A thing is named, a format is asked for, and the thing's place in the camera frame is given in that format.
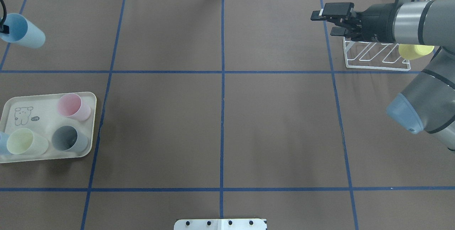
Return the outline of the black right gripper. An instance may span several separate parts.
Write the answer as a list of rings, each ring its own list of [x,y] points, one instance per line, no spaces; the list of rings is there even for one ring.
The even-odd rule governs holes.
[[[332,37],[351,38],[354,42],[394,43],[393,22],[396,16],[394,4],[375,4],[358,13],[361,21],[360,34],[344,27],[332,27]],[[350,11],[314,10],[311,21],[343,21],[350,18]]]

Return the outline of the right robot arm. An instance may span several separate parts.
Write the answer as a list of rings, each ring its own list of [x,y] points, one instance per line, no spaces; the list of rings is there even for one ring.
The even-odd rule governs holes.
[[[410,133],[426,132],[454,151],[454,9],[454,0],[374,4],[364,11],[356,11],[352,2],[332,2],[310,19],[333,23],[333,37],[355,42],[436,46],[386,113]]]

